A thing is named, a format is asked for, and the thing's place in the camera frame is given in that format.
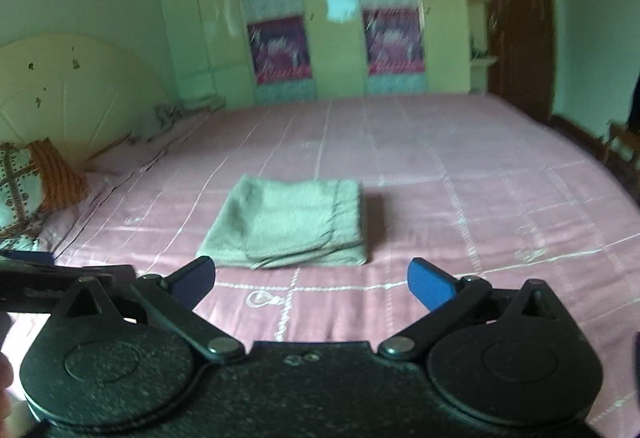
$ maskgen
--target brown door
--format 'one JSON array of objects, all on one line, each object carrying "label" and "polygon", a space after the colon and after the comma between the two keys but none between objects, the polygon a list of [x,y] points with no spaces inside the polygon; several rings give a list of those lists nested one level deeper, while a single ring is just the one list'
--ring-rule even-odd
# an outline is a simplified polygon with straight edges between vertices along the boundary
[{"label": "brown door", "polygon": [[552,0],[493,0],[488,6],[488,91],[536,120],[551,112],[556,68]]}]

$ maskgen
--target metal screw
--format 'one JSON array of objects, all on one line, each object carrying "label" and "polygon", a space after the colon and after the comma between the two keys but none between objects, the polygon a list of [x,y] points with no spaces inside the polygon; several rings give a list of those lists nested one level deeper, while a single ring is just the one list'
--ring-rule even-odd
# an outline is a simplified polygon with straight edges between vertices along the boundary
[{"label": "metal screw", "polygon": [[218,337],[215,339],[211,339],[209,344],[207,344],[207,348],[211,353],[215,353],[217,355],[228,355],[238,351],[240,347],[238,341],[232,339],[231,337]]},{"label": "metal screw", "polygon": [[382,343],[383,349],[389,355],[402,355],[415,348],[415,342],[409,337],[391,337]]},{"label": "metal screw", "polygon": [[307,362],[317,362],[318,360],[320,360],[320,354],[311,352],[303,355],[302,358],[304,358]]},{"label": "metal screw", "polygon": [[302,357],[300,357],[300,355],[287,355],[286,357],[284,357],[284,363],[287,366],[299,366],[300,364],[302,364],[303,359]]}]

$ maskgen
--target green towel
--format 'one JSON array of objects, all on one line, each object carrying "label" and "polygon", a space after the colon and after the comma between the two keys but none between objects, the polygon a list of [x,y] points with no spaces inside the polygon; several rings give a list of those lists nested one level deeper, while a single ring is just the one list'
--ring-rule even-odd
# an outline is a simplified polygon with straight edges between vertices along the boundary
[{"label": "green towel", "polygon": [[366,263],[364,196],[353,180],[278,182],[243,176],[198,250],[222,266]]}]

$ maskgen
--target orange cushion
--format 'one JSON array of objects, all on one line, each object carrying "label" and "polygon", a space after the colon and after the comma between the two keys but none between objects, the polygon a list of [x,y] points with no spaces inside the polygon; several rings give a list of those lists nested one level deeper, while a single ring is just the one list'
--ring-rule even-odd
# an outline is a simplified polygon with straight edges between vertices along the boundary
[{"label": "orange cushion", "polygon": [[47,138],[27,146],[42,179],[45,211],[59,211],[75,205],[89,195],[86,178],[65,162],[56,147]]}]

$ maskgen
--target cream headboard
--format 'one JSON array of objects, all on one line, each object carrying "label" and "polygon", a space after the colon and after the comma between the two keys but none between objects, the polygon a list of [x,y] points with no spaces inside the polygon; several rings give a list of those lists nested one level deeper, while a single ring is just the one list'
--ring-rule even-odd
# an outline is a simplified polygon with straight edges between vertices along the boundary
[{"label": "cream headboard", "polygon": [[49,137],[78,164],[167,100],[133,53],[91,37],[47,34],[0,48],[0,142]]}]

